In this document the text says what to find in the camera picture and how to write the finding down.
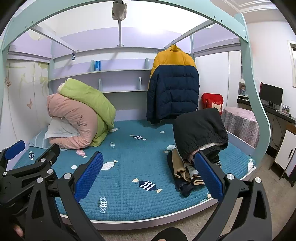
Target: green comforter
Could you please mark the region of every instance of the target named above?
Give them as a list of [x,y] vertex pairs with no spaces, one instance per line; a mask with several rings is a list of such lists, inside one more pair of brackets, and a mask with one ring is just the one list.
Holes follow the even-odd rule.
[[60,94],[88,105],[97,113],[98,130],[90,145],[99,146],[108,131],[114,127],[116,115],[114,106],[101,91],[71,78],[64,83]]

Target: curved green bed frame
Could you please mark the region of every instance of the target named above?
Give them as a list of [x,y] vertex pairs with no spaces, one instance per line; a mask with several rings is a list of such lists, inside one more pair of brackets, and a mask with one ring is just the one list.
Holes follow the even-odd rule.
[[[63,11],[80,7],[87,4],[105,2],[108,0],[36,0],[26,9],[24,9],[17,17],[13,18],[6,30],[1,50],[0,50],[0,110],[2,110],[5,65],[9,46],[14,40],[21,36],[32,26],[42,22]],[[179,7],[193,13],[206,17],[215,23],[228,29],[240,38],[242,49],[242,65],[244,69],[244,79],[248,90],[249,100],[252,110],[260,128],[260,140],[254,151],[252,158],[257,165],[260,163],[270,141],[270,124],[266,113],[261,104],[258,90],[253,77],[252,53],[250,47],[250,39],[244,16],[239,13],[233,18],[228,13],[216,7],[210,0],[146,0],[150,2],[163,3],[175,7]]]

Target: yellow and navy puffer jacket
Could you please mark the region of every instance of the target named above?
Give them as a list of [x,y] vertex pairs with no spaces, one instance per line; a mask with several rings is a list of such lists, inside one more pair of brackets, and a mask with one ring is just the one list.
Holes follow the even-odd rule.
[[176,45],[157,54],[147,91],[147,119],[161,119],[195,111],[198,107],[199,75],[194,60]]

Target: teal quilted bedspread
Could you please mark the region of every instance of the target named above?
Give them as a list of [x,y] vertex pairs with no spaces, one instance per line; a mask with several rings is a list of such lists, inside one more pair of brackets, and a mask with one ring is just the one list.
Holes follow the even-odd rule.
[[[53,165],[58,177],[66,172],[74,172],[71,167],[86,163],[95,151],[104,157],[104,166],[86,198],[80,201],[91,220],[135,221],[160,217],[207,199],[205,186],[197,187],[189,197],[183,197],[176,190],[173,177],[166,160],[166,147],[174,144],[173,125],[151,126],[145,120],[118,121],[114,132],[110,132],[99,147],[87,147],[85,156],[76,150],[61,151]],[[34,159],[45,150],[30,147],[14,168],[35,162]],[[233,173],[238,179],[248,173],[249,157],[229,144],[220,152],[221,168],[225,173]],[[149,181],[150,191],[139,186],[139,182]],[[60,213],[66,214],[60,198],[56,198]]]

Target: ceiling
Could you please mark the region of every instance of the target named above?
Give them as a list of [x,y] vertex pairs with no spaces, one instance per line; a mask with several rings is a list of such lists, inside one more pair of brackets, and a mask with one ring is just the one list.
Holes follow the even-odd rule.
[[284,16],[270,0],[211,0],[213,4],[234,16],[241,12],[247,23],[285,21]]

